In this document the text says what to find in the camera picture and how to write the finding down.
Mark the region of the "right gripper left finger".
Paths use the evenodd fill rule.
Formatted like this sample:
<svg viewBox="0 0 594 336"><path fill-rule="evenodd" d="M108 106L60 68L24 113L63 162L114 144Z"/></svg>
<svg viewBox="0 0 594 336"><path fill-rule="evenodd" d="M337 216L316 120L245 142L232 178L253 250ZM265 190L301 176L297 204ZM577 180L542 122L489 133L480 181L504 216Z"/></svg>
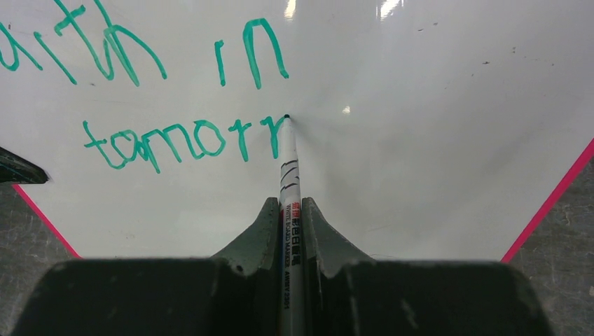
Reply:
<svg viewBox="0 0 594 336"><path fill-rule="evenodd" d="M244 277L260 270L274 272L279 257L278 227L279 202L276 197L269 197L254 222L212 258L223 261Z"/></svg>

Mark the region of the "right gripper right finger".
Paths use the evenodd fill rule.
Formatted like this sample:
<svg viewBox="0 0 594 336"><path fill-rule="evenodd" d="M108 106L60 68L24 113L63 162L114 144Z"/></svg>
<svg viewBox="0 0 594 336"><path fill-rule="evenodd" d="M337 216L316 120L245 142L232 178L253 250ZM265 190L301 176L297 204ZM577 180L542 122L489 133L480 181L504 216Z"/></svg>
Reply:
<svg viewBox="0 0 594 336"><path fill-rule="evenodd" d="M325 219L313 198L303 198L301 214L306 264L313 272L332 278L346 265L374 261Z"/></svg>

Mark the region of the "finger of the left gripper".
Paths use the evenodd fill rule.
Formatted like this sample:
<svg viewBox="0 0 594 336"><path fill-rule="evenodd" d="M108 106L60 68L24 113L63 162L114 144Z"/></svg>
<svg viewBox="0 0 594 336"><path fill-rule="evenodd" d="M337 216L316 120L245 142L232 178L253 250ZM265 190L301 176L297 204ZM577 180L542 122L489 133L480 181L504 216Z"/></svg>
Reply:
<svg viewBox="0 0 594 336"><path fill-rule="evenodd" d="M44 184L47 173L34 163L1 148L1 183Z"/></svg>

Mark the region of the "green whiteboard marker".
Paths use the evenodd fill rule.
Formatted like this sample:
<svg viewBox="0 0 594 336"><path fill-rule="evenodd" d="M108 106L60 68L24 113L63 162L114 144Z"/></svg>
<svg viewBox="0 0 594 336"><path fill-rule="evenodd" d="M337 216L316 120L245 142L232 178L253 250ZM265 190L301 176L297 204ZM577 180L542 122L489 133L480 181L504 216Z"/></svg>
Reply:
<svg viewBox="0 0 594 336"><path fill-rule="evenodd" d="M280 223L282 231L282 294L280 335L305 334L301 186L295 129L291 117L283 117L279 129Z"/></svg>

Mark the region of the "pink framed whiteboard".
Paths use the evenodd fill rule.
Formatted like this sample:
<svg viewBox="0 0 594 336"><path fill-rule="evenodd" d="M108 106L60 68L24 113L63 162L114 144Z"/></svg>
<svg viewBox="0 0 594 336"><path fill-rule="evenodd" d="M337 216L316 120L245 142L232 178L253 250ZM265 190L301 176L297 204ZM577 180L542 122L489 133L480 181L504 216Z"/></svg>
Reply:
<svg viewBox="0 0 594 336"><path fill-rule="evenodd" d="M1 146L79 256L216 253L285 115L360 249L500 260L593 139L593 2L1 2Z"/></svg>

